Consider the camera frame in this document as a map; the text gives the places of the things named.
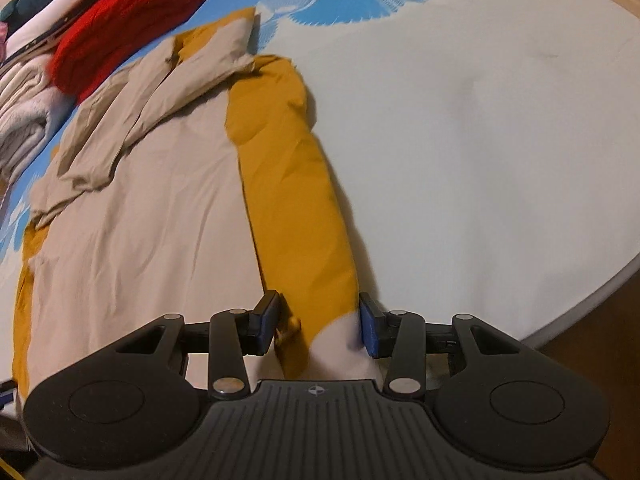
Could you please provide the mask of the beige and mustard garment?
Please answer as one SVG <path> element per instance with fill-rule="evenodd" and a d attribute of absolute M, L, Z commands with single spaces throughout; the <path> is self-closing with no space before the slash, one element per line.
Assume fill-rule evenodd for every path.
<path fill-rule="evenodd" d="M 274 289 L 267 378 L 374 379 L 358 278 L 307 90 L 257 55 L 251 8 L 164 39 L 88 97 L 29 195 L 13 374 L 36 385 L 167 313 L 206 322 Z"/>

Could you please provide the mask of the blue white patterned bed sheet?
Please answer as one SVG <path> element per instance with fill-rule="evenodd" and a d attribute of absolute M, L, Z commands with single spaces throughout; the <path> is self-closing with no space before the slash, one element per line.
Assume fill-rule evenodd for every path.
<path fill-rule="evenodd" d="M 359 292 L 524 339 L 639 253 L 639 20 L 610 0 L 205 0 L 164 39 L 255 12 L 250 45 L 307 90 Z M 1 375 L 32 186 L 1 225 Z"/>

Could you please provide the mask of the white folded fleece blanket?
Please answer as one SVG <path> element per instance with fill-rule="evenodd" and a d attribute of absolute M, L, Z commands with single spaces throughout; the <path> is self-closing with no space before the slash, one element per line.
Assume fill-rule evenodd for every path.
<path fill-rule="evenodd" d="M 17 63 L 1 77 L 1 179 L 15 182 L 75 105 L 48 72 L 52 54 Z"/>

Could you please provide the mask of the red folded blanket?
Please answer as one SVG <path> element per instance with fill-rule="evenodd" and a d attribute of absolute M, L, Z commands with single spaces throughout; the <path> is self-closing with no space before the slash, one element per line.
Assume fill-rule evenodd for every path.
<path fill-rule="evenodd" d="M 87 99 L 137 50 L 186 21 L 204 0 L 99 0 L 63 35 L 48 71 L 52 84 Z"/>

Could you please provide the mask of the white folded pillow stack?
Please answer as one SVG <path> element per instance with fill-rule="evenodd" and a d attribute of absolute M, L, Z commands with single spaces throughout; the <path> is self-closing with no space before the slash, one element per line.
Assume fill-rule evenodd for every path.
<path fill-rule="evenodd" d="M 6 57 L 46 32 L 81 0 L 52 0 L 6 40 Z"/>

